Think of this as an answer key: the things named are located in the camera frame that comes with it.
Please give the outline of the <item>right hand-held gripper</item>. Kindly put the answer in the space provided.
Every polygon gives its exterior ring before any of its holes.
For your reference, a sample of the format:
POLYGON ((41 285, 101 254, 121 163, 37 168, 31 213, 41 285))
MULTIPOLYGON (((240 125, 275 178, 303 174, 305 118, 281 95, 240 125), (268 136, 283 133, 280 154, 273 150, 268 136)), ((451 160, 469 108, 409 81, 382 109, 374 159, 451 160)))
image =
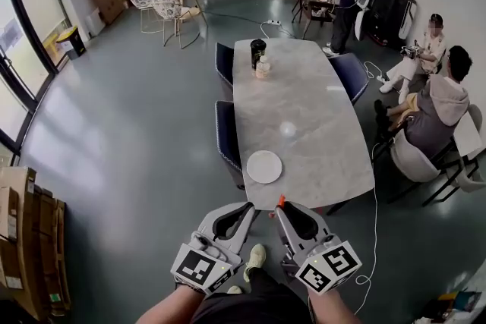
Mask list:
POLYGON ((317 212, 287 201, 286 205, 277 206, 275 213, 282 243, 288 247, 281 266, 289 282, 299 281, 309 291, 324 294, 348 280, 361 267, 361 260, 350 243, 330 234, 317 212), (303 240, 322 237, 325 238, 319 243, 303 249, 303 240))

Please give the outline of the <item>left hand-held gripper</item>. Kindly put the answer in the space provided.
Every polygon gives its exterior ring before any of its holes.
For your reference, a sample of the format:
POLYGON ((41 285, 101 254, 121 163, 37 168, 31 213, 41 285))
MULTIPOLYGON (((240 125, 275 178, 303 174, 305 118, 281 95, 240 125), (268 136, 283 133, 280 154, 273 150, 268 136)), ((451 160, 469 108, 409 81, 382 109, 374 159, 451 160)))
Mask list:
POLYGON ((190 241, 179 249, 171 268, 175 281, 200 293, 215 293, 242 265, 238 254, 254 215, 251 202, 230 203, 209 212, 199 232, 193 232, 190 241))

